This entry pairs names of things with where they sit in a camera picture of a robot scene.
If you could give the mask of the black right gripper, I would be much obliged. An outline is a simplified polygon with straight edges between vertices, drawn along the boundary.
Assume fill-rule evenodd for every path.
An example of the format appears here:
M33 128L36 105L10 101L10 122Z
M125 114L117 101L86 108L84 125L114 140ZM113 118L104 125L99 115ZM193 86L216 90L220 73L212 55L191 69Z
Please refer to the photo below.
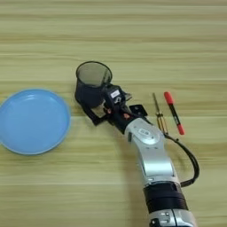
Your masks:
M109 70L104 69L102 73L102 86L104 86L109 80ZM111 125L115 126L122 134L125 133L128 125L138 118L138 115L132 113L125 104L116 105L110 107L107 103L104 103L105 115L98 117L92 108L85 102L81 102L82 110L91 119L95 126L98 126L104 121L108 121Z

